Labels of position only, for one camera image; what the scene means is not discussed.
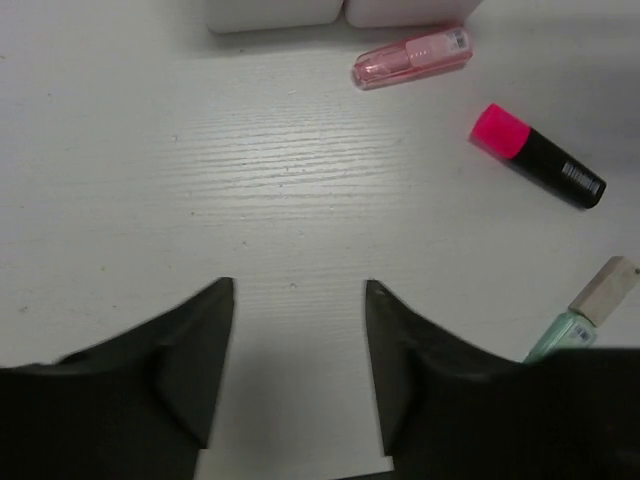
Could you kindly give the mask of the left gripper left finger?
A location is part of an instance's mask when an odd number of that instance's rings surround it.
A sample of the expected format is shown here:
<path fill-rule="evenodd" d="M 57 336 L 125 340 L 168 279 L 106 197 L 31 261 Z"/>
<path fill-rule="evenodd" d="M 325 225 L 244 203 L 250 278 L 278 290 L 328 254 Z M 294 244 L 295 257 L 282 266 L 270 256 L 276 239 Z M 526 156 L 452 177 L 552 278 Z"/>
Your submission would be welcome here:
<path fill-rule="evenodd" d="M 191 479 L 208 447 L 233 326 L 223 277 L 54 363 L 1 371 L 5 479 Z"/>

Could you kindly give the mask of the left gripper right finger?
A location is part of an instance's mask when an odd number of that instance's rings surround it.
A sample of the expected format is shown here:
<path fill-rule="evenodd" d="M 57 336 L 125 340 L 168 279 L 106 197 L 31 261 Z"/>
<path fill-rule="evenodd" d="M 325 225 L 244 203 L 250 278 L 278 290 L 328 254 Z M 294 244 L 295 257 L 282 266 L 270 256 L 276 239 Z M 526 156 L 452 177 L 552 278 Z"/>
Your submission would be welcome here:
<path fill-rule="evenodd" d="M 639 353 L 489 353 L 365 286 L 383 451 L 398 479 L 635 479 Z"/>

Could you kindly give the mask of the pink cap black highlighter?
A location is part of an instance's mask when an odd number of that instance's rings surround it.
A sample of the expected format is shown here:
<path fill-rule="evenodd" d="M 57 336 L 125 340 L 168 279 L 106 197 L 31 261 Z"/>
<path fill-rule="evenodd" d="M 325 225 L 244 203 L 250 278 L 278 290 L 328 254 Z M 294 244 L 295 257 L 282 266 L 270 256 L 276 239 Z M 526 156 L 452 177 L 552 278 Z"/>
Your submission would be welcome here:
<path fill-rule="evenodd" d="M 495 103 L 479 116 L 470 139 L 583 210 L 595 207 L 606 190 L 606 181 L 593 170 Z"/>

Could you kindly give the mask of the pink correction tape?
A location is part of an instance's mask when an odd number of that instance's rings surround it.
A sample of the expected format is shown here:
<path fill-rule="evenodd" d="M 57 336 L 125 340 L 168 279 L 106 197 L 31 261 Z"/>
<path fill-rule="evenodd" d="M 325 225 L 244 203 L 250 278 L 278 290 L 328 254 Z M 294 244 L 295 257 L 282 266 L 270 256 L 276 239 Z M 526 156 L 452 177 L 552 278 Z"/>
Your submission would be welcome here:
<path fill-rule="evenodd" d="M 352 79 L 361 90 L 372 90 L 464 67 L 473 56 L 463 26 L 399 41 L 360 55 Z"/>

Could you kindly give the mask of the green correction tape cap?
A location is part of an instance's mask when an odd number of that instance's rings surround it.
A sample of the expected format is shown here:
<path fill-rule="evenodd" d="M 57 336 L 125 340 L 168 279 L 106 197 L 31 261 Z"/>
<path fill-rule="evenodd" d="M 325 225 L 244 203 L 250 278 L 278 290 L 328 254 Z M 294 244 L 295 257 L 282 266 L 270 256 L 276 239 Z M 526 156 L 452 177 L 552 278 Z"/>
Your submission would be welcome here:
<path fill-rule="evenodd" d="M 589 319 L 566 310 L 551 323 L 523 362 L 536 362 L 558 349 L 587 348 L 596 338 L 597 327 Z"/>

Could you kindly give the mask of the left white compartment organizer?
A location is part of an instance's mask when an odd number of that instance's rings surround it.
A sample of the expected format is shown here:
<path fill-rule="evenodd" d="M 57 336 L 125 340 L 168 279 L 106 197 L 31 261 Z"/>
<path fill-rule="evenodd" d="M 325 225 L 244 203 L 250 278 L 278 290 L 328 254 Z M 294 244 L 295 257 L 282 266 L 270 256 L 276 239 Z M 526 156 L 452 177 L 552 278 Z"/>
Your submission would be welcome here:
<path fill-rule="evenodd" d="M 206 24 L 214 33 L 329 24 L 339 16 L 342 0 L 205 1 Z"/>

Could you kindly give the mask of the white compartment organizer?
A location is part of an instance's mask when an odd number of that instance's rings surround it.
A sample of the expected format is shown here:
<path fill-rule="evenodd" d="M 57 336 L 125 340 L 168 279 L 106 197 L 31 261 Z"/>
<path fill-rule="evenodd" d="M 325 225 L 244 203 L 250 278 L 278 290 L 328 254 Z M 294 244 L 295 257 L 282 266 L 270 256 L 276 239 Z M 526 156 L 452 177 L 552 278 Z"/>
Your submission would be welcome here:
<path fill-rule="evenodd" d="M 464 22 L 482 0 L 349 0 L 345 18 L 356 28 L 434 26 Z"/>
<path fill-rule="evenodd" d="M 206 24 L 214 33 L 329 24 L 339 16 L 342 0 L 205 1 Z"/>

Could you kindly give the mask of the right white compartment organizer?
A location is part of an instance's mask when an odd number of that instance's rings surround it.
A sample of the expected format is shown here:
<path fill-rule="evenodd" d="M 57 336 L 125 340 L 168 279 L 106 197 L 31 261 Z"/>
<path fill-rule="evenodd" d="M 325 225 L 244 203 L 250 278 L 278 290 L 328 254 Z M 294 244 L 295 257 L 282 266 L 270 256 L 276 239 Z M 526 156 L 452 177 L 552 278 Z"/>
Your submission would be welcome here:
<path fill-rule="evenodd" d="M 345 18 L 356 28 L 434 26 L 464 22 L 482 0 L 349 0 Z"/>

